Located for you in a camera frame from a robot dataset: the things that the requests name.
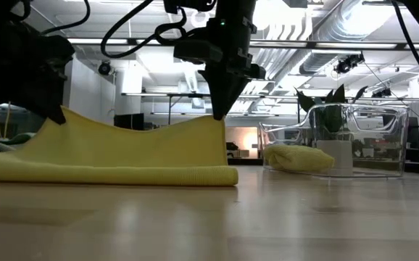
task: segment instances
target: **clear plastic bin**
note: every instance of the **clear plastic bin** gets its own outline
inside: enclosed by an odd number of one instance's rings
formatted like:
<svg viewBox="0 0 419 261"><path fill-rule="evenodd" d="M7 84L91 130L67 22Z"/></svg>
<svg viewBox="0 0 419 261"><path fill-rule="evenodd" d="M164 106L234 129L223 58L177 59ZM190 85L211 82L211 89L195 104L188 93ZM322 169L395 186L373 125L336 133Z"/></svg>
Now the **clear plastic bin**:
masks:
<svg viewBox="0 0 419 261"><path fill-rule="evenodd" d="M297 125L260 123L262 149L301 145L335 158L333 169L305 173L327 177L401 177L405 166L408 108L324 104ZM264 166L271 168L267 160Z"/></svg>

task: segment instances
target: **table surface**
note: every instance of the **table surface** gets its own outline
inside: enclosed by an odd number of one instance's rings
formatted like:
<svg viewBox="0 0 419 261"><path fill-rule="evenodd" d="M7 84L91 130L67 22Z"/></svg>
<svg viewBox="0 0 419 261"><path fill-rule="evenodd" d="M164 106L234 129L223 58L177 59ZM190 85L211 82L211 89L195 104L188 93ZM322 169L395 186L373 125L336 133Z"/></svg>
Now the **table surface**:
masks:
<svg viewBox="0 0 419 261"><path fill-rule="evenodd" d="M419 175L232 188L0 183L0 260L419 260Z"/></svg>

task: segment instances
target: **security camera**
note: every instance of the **security camera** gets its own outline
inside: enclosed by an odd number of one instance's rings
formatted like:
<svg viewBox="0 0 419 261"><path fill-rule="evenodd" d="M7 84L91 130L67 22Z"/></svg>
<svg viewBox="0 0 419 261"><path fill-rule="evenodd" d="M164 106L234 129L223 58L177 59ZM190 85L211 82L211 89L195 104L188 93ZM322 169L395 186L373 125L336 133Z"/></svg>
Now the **security camera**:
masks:
<svg viewBox="0 0 419 261"><path fill-rule="evenodd" d="M114 72L113 68L110 65L110 61L103 61L99 66L99 74L101 75L111 75Z"/></svg>

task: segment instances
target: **yellow cloth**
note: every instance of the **yellow cloth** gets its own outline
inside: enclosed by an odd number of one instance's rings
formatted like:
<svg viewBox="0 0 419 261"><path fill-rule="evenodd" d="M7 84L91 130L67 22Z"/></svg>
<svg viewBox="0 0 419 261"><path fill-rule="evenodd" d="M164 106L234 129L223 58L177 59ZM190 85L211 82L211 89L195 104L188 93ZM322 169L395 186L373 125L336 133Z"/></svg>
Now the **yellow cloth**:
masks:
<svg viewBox="0 0 419 261"><path fill-rule="evenodd" d="M268 146L264 157L274 169L290 171L323 171L331 169L335 162L320 149L282 144Z"/></svg>
<svg viewBox="0 0 419 261"><path fill-rule="evenodd" d="M63 108L15 152L0 153L0 181L232 186L225 126L212 117L151 131L108 126Z"/></svg>

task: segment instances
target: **green plant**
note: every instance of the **green plant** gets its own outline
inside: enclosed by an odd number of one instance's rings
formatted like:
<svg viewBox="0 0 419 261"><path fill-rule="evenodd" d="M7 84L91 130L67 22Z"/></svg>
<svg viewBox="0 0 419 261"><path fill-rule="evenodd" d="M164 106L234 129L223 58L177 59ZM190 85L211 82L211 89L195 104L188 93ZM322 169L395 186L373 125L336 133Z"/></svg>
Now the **green plant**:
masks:
<svg viewBox="0 0 419 261"><path fill-rule="evenodd" d="M353 99L352 103L355 103L361 96L364 94L367 86L361 88L356 97ZM313 126L314 120L315 125L322 128L323 138L334 139L335 133L338 133L341 129L345 131L344 124L347 122L345 115L342 112L342 107L339 104L347 102L345 97L345 87L344 85L340 86L336 92L333 90L325 98L323 103L322 99L319 97L311 98L303 94L303 92L296 90L296 95L298 96L298 102L300 107L305 111L309 110L318 104L337 104L336 106L327 106L324 108L316 109L313 115L310 115L310 123Z"/></svg>

